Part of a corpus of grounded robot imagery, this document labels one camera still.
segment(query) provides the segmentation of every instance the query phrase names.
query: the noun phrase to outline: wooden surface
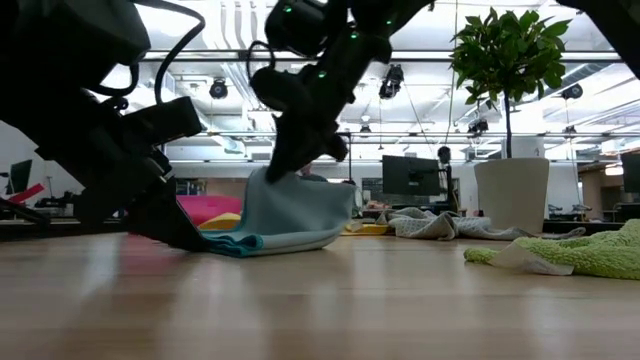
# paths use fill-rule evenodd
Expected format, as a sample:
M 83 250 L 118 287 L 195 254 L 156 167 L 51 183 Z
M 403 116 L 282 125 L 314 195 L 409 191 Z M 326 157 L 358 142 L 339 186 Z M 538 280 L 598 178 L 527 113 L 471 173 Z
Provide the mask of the wooden surface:
M 125 238 L 0 244 L 0 359 L 640 358 L 640 282 L 465 264 L 479 242 L 235 260 Z

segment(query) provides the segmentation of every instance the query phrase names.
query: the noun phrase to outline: lime green towel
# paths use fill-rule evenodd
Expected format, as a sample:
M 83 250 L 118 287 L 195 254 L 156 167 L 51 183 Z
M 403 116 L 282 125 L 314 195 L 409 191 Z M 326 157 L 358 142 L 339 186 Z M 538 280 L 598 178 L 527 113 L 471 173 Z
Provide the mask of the lime green towel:
M 629 220 L 618 231 L 571 240 L 519 238 L 521 247 L 555 265 L 572 265 L 574 274 L 640 280 L 640 220 Z M 467 261 L 488 264 L 498 251 L 471 248 Z

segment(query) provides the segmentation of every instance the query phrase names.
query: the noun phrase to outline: pink cushion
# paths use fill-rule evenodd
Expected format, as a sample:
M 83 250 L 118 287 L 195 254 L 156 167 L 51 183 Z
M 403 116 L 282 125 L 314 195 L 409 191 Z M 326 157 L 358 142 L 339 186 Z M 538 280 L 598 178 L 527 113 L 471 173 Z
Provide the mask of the pink cushion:
M 191 221 L 199 226 L 224 213 L 242 213 L 242 200 L 230 196 L 187 196 L 179 195 L 178 202 L 187 212 Z

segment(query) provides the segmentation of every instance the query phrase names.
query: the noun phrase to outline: black monitor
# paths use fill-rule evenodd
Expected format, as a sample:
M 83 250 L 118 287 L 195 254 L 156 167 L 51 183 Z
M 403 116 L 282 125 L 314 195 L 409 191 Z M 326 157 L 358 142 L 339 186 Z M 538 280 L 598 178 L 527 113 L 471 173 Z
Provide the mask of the black monitor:
M 11 181 L 7 185 L 7 195 L 19 194 L 27 190 L 32 164 L 33 160 L 27 160 L 11 165 L 9 173 Z
M 382 192 L 394 195 L 438 196 L 438 160 L 404 156 L 382 157 Z
M 620 155 L 624 174 L 624 191 L 628 193 L 640 193 L 640 154 Z

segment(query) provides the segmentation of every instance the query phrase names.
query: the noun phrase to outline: light blue towel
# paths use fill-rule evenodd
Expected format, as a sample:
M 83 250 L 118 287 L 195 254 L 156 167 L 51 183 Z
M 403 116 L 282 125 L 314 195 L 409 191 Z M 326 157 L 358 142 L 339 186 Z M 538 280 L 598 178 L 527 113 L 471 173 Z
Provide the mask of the light blue towel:
M 266 168 L 249 177 L 242 219 L 233 230 L 205 230 L 211 252 L 249 257 L 315 250 L 331 244 L 351 219 L 355 187 L 305 181 L 294 173 L 275 184 Z

